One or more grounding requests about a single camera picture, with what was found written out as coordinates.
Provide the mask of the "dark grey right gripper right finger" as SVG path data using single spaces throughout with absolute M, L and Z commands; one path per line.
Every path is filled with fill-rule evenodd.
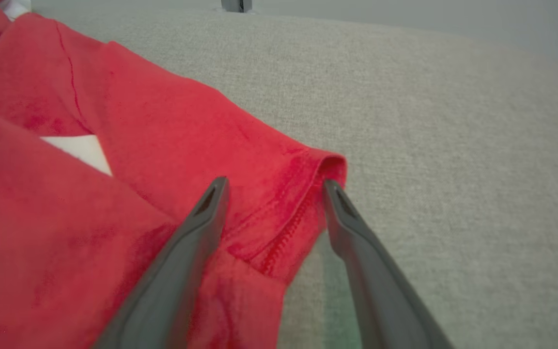
M 324 181 L 330 243 L 344 262 L 364 349 L 451 349 L 444 331 L 343 188 Z

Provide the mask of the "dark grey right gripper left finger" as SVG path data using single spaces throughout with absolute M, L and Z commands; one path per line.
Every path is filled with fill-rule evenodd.
M 184 349 L 204 265 L 219 245 L 230 182 L 217 177 L 128 294 L 95 349 Z

